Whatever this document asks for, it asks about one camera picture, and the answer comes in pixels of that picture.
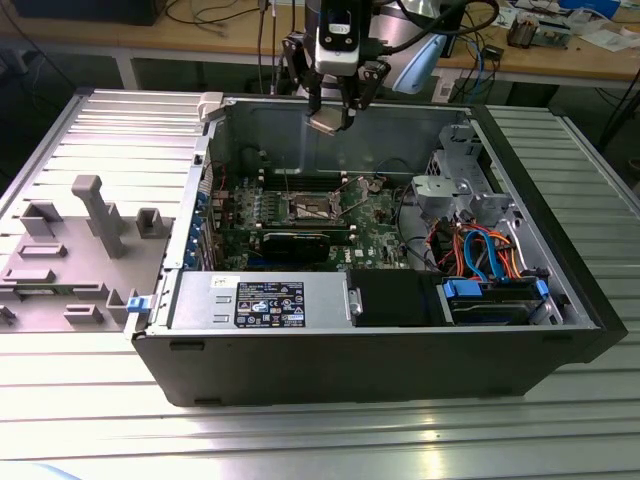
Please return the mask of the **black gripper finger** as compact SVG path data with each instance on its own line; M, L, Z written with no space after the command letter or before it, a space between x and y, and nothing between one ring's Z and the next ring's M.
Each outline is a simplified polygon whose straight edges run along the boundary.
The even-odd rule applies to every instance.
M302 32L291 32L282 40L282 49L290 79L308 95L308 115L312 116L321 108L321 83L323 76L318 73L303 43Z
M352 76L340 78L342 131L353 125L358 111L364 111L369 107L390 71L389 63L377 60L366 63L361 72L357 71Z

